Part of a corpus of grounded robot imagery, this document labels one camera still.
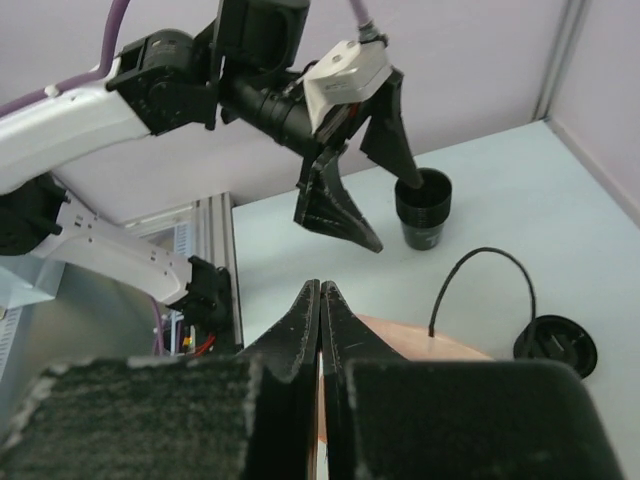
cable connector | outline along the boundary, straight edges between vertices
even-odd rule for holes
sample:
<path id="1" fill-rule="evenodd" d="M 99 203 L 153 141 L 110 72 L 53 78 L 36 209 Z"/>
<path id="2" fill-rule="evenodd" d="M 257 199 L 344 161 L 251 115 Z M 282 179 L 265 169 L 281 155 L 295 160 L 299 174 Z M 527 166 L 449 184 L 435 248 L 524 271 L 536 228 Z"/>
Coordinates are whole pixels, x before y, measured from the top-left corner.
<path id="1" fill-rule="evenodd" d="M 358 27 L 358 30 L 360 31 L 360 43 L 383 42 L 385 47 L 389 46 L 389 37 L 378 30 L 373 20 Z"/>

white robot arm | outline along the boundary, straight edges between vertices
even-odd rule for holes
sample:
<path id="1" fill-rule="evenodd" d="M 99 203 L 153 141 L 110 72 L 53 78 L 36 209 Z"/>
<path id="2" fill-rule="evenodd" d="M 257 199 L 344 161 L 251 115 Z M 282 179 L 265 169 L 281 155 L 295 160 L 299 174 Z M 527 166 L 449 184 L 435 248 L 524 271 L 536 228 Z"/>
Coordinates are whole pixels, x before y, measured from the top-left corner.
<path id="1" fill-rule="evenodd" d="M 252 11 L 246 0 L 223 0 L 218 19 L 195 38 L 156 32 L 126 46 L 105 78 L 62 93 L 48 87 L 45 98 L 0 118 L 0 255 L 73 263 L 148 293 L 206 333 L 229 329 L 224 268 L 129 235 L 49 173 L 188 123 L 213 130 L 218 105 L 224 123 L 241 118 L 303 157 L 296 222 L 380 251 L 340 183 L 337 160 L 371 119 L 362 150 L 407 183 L 420 181 L 400 118 L 402 74 L 387 60 L 386 38 L 369 25 L 365 41 L 341 42 L 307 71 L 292 72 L 309 0 L 260 3 Z"/>

black plastic cup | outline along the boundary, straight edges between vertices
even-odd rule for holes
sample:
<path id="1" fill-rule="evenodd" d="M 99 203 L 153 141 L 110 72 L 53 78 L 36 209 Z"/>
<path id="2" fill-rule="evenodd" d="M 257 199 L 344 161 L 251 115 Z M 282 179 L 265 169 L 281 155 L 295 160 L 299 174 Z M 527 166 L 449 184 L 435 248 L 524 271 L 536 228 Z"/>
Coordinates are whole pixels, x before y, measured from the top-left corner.
<path id="1" fill-rule="evenodd" d="M 404 240 L 415 250 L 429 250 L 440 241 L 444 222 L 451 212 L 451 180 L 433 168 L 418 169 L 423 184 L 411 188 L 396 182 L 396 212 Z"/>

red wire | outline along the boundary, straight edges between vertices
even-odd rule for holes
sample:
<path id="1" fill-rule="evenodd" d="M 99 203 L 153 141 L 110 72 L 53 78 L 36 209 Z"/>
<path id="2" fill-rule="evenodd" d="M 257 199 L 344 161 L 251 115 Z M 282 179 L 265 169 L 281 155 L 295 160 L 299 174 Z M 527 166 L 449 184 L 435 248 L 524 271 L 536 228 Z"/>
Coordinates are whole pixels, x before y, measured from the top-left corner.
<path id="1" fill-rule="evenodd" d="M 209 350 L 213 346 L 215 342 L 216 342 L 216 336 L 209 335 L 209 338 L 207 338 L 207 341 L 204 342 L 204 344 L 196 350 L 195 356 L 199 357 L 200 355 L 203 355 L 207 350 Z"/>

black bracket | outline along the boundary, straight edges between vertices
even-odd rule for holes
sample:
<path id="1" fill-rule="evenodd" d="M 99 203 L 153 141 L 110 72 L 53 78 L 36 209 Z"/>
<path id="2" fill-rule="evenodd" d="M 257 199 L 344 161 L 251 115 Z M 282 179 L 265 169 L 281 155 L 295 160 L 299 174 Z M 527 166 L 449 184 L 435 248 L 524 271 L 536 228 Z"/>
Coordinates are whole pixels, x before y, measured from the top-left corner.
<path id="1" fill-rule="evenodd" d="M 167 307 L 182 312 L 187 325 L 193 325 L 207 334 L 219 336 L 220 333 L 231 330 L 233 311 L 229 271 L 222 267 L 216 268 L 195 256 L 189 258 L 189 263 L 192 274 L 191 282 L 187 285 L 188 293 Z M 216 340 L 218 347 L 221 340 Z"/>
<path id="2" fill-rule="evenodd" d="M 0 195 L 0 255 L 26 255 L 49 235 L 60 235 L 56 224 L 66 191 L 50 173 L 40 175 L 6 195 Z"/>

